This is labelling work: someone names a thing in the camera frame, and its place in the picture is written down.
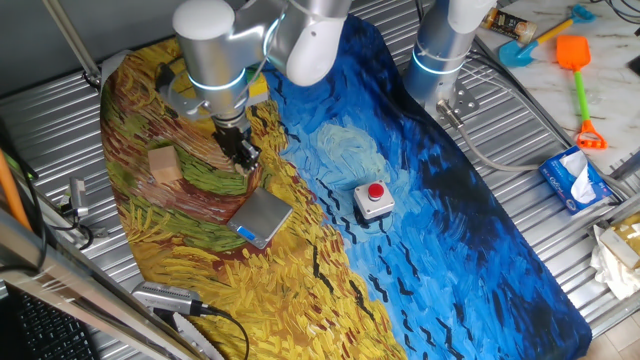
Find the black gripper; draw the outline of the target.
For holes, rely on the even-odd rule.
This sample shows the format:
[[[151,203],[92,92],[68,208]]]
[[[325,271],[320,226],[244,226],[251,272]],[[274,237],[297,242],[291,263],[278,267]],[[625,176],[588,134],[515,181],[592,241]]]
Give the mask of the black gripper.
[[[223,153],[235,166],[247,173],[258,166],[261,149],[250,143],[251,126],[244,113],[233,118],[213,117],[216,131],[213,137]]]

